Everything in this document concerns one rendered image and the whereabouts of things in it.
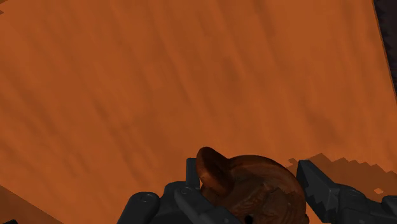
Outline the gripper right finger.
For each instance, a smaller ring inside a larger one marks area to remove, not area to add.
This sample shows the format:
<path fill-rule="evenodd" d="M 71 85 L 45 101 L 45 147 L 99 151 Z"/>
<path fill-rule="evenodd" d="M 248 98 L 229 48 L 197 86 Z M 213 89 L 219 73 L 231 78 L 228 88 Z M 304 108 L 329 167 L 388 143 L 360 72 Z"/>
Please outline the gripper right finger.
<path fill-rule="evenodd" d="M 332 181 L 310 160 L 298 162 L 296 178 L 323 223 L 397 224 L 397 195 L 373 201 L 351 186 Z"/>

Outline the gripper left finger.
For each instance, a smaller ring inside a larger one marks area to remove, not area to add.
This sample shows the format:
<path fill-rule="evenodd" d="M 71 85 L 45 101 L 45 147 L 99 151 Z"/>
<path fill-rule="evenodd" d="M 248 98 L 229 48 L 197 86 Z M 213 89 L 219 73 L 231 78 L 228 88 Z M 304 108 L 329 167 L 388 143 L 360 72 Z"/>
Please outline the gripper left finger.
<path fill-rule="evenodd" d="M 230 211 L 212 205 L 199 190 L 195 159 L 186 159 L 186 179 L 167 184 L 160 197 L 133 194 L 116 224 L 242 224 Z"/>

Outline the brown animal figure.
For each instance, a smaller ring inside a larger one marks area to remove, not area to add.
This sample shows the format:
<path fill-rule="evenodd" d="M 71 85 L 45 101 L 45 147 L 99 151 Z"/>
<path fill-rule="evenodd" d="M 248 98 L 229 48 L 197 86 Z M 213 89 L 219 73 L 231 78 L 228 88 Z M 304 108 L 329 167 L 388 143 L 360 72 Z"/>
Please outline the brown animal figure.
<path fill-rule="evenodd" d="M 202 195 L 227 208 L 243 224 L 309 224 L 298 180 L 276 161 L 258 155 L 226 158 L 199 149 L 196 171 Z"/>

